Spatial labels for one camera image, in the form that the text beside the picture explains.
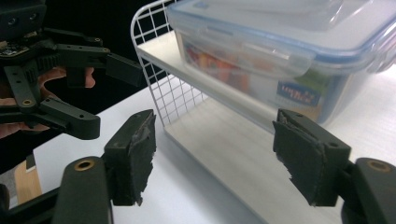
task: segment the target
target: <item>white table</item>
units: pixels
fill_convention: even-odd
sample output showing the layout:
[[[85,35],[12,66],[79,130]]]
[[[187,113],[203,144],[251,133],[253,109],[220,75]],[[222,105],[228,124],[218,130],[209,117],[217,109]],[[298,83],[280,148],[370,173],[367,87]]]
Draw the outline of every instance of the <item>white table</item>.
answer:
[[[371,77],[357,99],[326,128],[352,146],[352,161],[373,157],[396,164],[395,105],[393,66]],[[82,141],[62,134],[38,147],[35,159],[43,192],[59,187],[69,162],[101,156],[104,145],[125,120],[150,108],[154,104],[149,90],[144,89],[99,114],[102,124],[98,139]],[[114,207],[115,223],[261,223],[216,178],[169,140],[158,120],[156,131],[158,148],[154,170],[142,195],[144,202],[141,207]],[[284,216],[293,212],[284,211]]]

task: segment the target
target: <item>wire mesh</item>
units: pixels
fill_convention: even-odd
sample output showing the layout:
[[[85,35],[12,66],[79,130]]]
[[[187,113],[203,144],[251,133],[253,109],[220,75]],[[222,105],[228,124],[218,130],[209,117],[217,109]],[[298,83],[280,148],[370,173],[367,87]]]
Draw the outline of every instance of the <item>wire mesh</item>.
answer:
[[[140,8],[131,24],[134,48],[153,38],[172,31],[166,17],[166,7],[177,0],[159,0]],[[207,96],[160,66],[137,54],[152,98],[160,113],[163,125],[185,114]]]

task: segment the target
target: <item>container lid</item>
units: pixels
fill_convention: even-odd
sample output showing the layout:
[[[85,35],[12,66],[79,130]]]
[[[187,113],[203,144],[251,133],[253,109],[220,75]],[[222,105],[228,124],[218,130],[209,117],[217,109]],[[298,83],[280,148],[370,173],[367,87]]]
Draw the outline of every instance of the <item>container lid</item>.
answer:
[[[394,0],[184,0],[168,10],[199,20],[198,29],[301,50],[320,63],[370,61],[378,72],[396,58]]]

